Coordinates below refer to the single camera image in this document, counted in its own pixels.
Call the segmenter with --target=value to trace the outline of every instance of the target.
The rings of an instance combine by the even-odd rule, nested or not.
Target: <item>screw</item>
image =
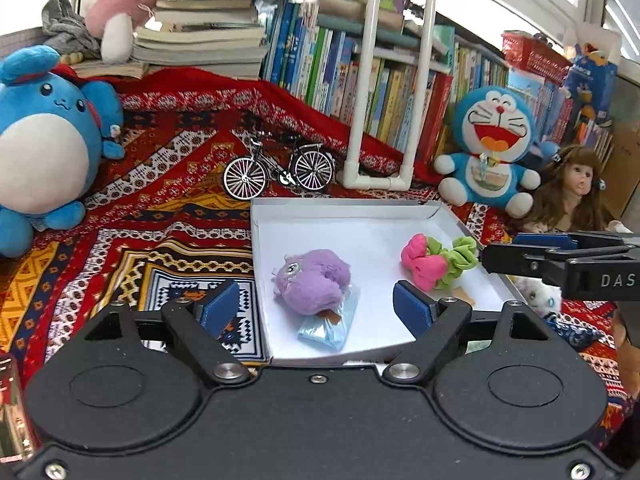
[[[44,468],[44,473],[51,480],[65,480],[66,469],[57,462],[51,462]]]
[[[576,464],[571,469],[571,480],[586,480],[589,476],[591,476],[589,464]]]
[[[329,380],[326,375],[312,375],[309,377],[309,381],[313,384],[325,384]]]
[[[397,363],[389,367],[389,374],[400,381],[415,379],[420,374],[420,368],[411,363]]]
[[[220,363],[214,368],[213,374],[219,379],[229,381],[239,379],[244,375],[244,365],[240,363]]]

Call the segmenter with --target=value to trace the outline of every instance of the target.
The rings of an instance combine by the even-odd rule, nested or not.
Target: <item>gray cloth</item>
[[[42,9],[42,31],[51,36],[49,45],[60,54],[82,52],[100,59],[100,43],[86,30],[84,18],[76,14],[69,0],[49,0]]]

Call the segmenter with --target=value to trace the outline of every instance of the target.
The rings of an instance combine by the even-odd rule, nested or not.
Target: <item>white pipe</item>
[[[414,176],[415,152],[421,133],[422,105],[424,104],[429,76],[431,38],[433,37],[433,24],[436,16],[435,3],[436,0],[426,0],[424,7],[424,25],[420,44],[420,57],[418,58],[415,105],[400,171],[398,176],[379,178],[359,174],[360,148],[362,146],[364,121],[367,112],[367,94],[369,91],[369,79],[373,61],[373,48],[375,47],[376,30],[378,28],[378,6],[380,5],[380,0],[367,0],[367,13],[362,37],[362,52],[360,54],[360,68],[358,70],[353,122],[351,123],[347,157],[344,163],[344,169],[340,175],[343,186],[348,189],[391,189],[406,191],[411,186],[411,180]]]

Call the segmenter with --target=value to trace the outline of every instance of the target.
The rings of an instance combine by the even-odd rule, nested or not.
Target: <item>purple plush toy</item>
[[[288,256],[276,274],[276,294],[293,310],[312,316],[333,309],[351,281],[349,265],[329,249]]]

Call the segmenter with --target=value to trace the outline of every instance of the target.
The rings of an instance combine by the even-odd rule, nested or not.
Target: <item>plush toy mouth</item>
[[[493,124],[474,124],[474,128],[482,145],[492,152],[505,152],[521,138],[506,128]]]

